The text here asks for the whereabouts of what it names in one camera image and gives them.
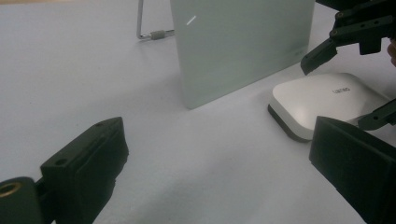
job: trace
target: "glass panel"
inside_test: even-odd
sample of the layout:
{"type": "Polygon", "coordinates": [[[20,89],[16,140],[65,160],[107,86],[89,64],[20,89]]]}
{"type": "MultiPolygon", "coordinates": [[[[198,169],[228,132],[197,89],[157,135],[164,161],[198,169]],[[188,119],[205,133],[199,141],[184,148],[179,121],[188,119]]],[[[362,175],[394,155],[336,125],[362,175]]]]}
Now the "glass panel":
{"type": "Polygon", "coordinates": [[[299,62],[314,0],[171,0],[186,107],[299,62]]]}

